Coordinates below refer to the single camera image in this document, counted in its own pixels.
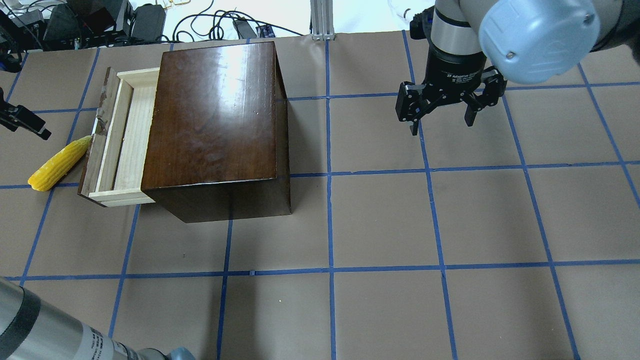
brown wooden box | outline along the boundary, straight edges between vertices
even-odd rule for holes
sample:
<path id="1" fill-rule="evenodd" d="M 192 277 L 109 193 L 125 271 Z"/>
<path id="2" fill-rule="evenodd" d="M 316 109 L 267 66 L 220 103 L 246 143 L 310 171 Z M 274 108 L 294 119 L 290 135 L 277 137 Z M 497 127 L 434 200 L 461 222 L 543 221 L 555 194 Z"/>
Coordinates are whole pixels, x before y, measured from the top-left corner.
<path id="1" fill-rule="evenodd" d="M 167 52 L 159 69 L 108 71 L 78 193 L 184 222 L 287 215 L 287 137 L 272 42 Z"/>

yellow corn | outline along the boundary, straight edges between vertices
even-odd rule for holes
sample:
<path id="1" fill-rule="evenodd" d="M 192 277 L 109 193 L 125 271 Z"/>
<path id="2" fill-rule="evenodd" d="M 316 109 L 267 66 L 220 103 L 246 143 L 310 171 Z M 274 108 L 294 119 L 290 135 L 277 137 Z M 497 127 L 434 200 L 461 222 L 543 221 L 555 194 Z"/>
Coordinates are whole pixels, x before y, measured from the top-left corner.
<path id="1" fill-rule="evenodd" d="M 51 189 L 80 160 L 89 148 L 91 135 L 65 146 L 29 178 L 34 190 L 46 192 Z"/>

metal bracket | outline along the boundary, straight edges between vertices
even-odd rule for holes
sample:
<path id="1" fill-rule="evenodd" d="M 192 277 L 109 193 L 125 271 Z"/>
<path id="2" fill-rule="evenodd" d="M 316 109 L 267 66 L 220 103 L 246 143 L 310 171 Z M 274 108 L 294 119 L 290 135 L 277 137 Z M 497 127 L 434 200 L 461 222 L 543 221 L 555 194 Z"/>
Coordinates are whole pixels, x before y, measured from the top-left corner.
<path id="1" fill-rule="evenodd" d="M 333 0 L 311 0 L 311 38 L 333 40 Z"/>

drawer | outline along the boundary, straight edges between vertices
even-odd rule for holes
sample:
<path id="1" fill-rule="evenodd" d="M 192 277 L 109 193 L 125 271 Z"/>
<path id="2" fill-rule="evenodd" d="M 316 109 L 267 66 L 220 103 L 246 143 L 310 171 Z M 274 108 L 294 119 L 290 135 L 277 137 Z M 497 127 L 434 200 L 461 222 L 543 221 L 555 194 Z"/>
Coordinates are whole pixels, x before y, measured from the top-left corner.
<path id="1" fill-rule="evenodd" d="M 79 195 L 185 222 L 291 213 L 287 97 L 272 42 L 107 71 Z"/>

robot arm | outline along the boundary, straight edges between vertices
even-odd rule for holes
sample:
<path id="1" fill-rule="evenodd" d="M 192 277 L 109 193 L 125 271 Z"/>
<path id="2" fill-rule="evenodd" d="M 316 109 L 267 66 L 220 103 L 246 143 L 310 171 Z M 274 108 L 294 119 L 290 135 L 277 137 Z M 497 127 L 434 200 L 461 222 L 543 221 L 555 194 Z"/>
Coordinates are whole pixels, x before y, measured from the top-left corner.
<path id="1" fill-rule="evenodd" d="M 590 51 L 637 46 L 639 19 L 638 0 L 436 0 L 411 21 L 411 38 L 429 41 L 427 68 L 422 84 L 400 85 L 398 119 L 416 135 L 425 114 L 465 102 L 471 126 L 504 95 L 505 78 L 541 83 Z M 494 66 L 484 69 L 487 57 Z"/>

